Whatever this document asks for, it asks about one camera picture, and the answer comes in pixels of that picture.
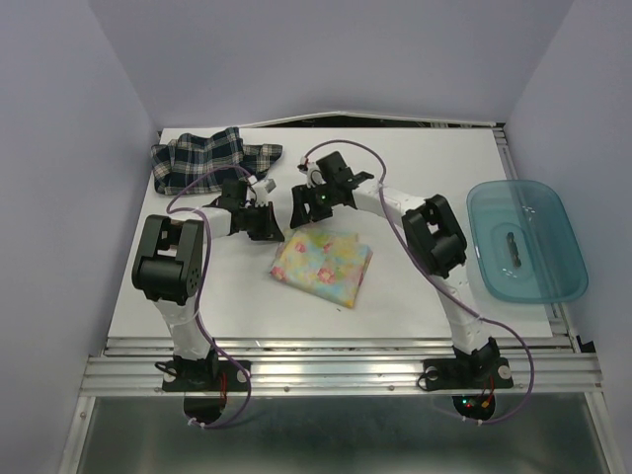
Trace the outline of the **pastel tie-dye skirt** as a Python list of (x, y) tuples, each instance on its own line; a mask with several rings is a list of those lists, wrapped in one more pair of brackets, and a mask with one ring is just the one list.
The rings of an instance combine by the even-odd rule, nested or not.
[(270, 274), (291, 287), (353, 308), (372, 256), (356, 233), (307, 226), (285, 234)]

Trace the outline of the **navy plaid skirt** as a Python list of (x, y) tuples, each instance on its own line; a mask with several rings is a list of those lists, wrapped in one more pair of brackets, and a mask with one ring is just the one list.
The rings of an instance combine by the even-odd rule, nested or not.
[(210, 137), (183, 133), (151, 147), (154, 191), (167, 197), (217, 193), (226, 180), (264, 178), (282, 152), (280, 144), (246, 143), (236, 126)]

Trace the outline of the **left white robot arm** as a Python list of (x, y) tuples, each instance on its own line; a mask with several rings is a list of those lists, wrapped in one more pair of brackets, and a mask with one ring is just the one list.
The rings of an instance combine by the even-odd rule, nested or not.
[(207, 244), (244, 232), (256, 242), (281, 242), (270, 193), (272, 179), (227, 180), (211, 203), (184, 211), (185, 220), (152, 214), (145, 219), (132, 265), (133, 286), (161, 313), (174, 345), (158, 361), (165, 392), (234, 390), (245, 393), (251, 364), (225, 359), (200, 326), (199, 301), (208, 269)]

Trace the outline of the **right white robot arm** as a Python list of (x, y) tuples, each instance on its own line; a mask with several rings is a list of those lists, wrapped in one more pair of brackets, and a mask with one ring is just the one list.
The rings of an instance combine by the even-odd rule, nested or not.
[(427, 358), (418, 384), (425, 391), (511, 388), (508, 361), (482, 319), (459, 300), (448, 284), (451, 271), (465, 264), (467, 241), (448, 200), (414, 197), (384, 185), (382, 177), (355, 173), (335, 151), (319, 160), (300, 159), (306, 183), (292, 188), (290, 227), (333, 216), (337, 205), (387, 220), (412, 263), (438, 293), (448, 321), (454, 356)]

